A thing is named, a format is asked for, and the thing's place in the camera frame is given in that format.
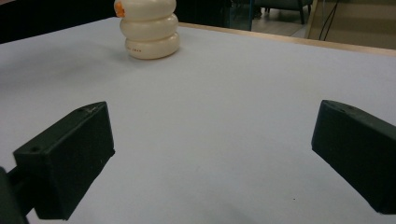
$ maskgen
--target table surface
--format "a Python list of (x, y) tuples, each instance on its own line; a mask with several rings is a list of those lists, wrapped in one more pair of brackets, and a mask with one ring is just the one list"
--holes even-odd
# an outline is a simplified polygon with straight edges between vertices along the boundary
[(108, 103), (116, 154), (68, 223), (395, 223), (310, 142), (323, 99), (395, 124), (396, 57), (179, 27), (177, 53), (140, 61), (119, 22), (0, 45), (8, 171), (58, 119)]

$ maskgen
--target white ring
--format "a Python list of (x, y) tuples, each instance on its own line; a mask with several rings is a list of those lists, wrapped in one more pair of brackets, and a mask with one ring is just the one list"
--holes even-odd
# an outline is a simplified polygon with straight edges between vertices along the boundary
[(178, 20), (175, 14), (156, 21), (127, 21), (121, 20), (122, 34), (130, 40), (156, 40), (175, 33)]
[(178, 33), (160, 40), (133, 41), (126, 39), (125, 48), (131, 56), (138, 59), (158, 59), (177, 51), (180, 45)]
[(124, 9), (127, 21), (152, 21), (168, 17), (176, 9), (176, 0), (116, 0)]

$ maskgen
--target cable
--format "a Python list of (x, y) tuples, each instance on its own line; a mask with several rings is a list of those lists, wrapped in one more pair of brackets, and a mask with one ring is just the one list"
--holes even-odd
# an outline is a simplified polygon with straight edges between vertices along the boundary
[(327, 34), (329, 33), (330, 27), (332, 26), (332, 20), (334, 19), (335, 11), (337, 11), (338, 1), (337, 1), (337, 3), (336, 3), (335, 6), (334, 6), (334, 13), (332, 14), (332, 19), (330, 20), (329, 28), (327, 28), (327, 32), (326, 32), (326, 35), (325, 35), (324, 38), (323, 38), (323, 41), (326, 41)]
[(329, 28), (327, 29), (327, 32), (326, 32), (326, 36), (323, 39), (323, 40), (326, 40), (327, 34), (329, 33), (330, 26), (332, 25), (332, 20), (334, 19), (335, 11), (337, 9), (337, 6), (338, 6), (339, 2), (340, 2), (340, 0), (337, 0), (337, 2), (335, 3), (334, 7), (332, 8), (332, 11), (330, 12), (329, 16), (327, 17), (326, 21), (323, 23), (318, 40), (321, 40), (321, 36), (323, 34), (324, 28), (326, 27), (326, 24), (329, 21), (329, 18), (332, 17), (330, 25), (329, 25)]

